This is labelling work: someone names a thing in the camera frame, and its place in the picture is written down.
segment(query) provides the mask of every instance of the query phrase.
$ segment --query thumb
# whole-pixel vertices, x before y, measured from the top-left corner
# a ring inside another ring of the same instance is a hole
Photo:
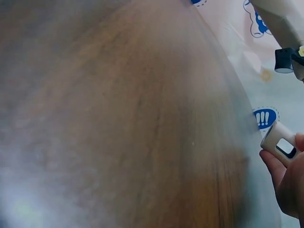
[[[295,144],[300,151],[304,151],[304,134],[297,133],[295,135]]]
[[[260,156],[267,166],[272,178],[272,182],[274,184],[274,188],[277,190],[285,175],[286,168],[275,156],[273,156],[268,151],[262,150],[260,152]]]

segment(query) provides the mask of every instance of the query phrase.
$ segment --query blue cartoon print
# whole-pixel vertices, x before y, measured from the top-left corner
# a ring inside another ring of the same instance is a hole
[[[278,120],[278,111],[272,107],[258,108],[253,111],[260,130],[270,127],[275,120]]]
[[[265,33],[271,35],[270,30],[264,24],[258,12],[255,11],[253,5],[250,3],[250,0],[245,0],[243,7],[244,10],[249,14],[249,18],[252,22],[250,26],[251,35],[255,38],[260,38],[264,36]]]

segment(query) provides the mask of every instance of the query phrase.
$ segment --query white device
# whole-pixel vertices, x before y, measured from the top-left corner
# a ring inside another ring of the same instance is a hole
[[[295,146],[295,134],[278,121],[269,128],[261,147],[272,153],[285,167],[300,153]]]

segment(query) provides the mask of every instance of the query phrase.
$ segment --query skin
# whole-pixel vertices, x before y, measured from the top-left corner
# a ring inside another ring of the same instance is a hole
[[[295,141],[298,149],[304,151],[304,134],[296,134]],[[281,210],[298,218],[304,228],[304,153],[299,154],[288,168],[268,151],[262,150],[260,156],[271,174]]]

